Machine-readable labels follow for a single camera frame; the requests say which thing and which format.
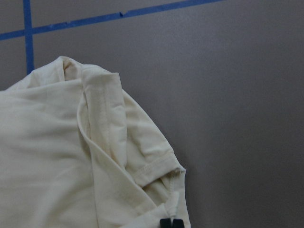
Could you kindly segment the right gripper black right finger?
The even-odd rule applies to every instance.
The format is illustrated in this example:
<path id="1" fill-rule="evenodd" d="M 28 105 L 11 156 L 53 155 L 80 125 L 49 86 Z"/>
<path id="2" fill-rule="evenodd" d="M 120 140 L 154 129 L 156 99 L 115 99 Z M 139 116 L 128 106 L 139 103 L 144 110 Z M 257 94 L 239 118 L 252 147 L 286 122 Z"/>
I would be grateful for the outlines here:
<path id="1" fill-rule="evenodd" d="M 184 222 L 182 219 L 174 219 L 172 222 L 172 228 L 184 228 Z"/>

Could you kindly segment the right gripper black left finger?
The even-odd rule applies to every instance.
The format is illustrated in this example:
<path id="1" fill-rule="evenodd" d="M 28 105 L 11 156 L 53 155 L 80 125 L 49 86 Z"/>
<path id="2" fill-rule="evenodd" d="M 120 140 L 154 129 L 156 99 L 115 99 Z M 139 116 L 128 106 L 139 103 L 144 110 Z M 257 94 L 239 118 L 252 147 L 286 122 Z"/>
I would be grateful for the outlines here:
<path id="1" fill-rule="evenodd" d="M 160 219 L 160 228 L 172 228 L 171 219 L 170 218 Z"/>

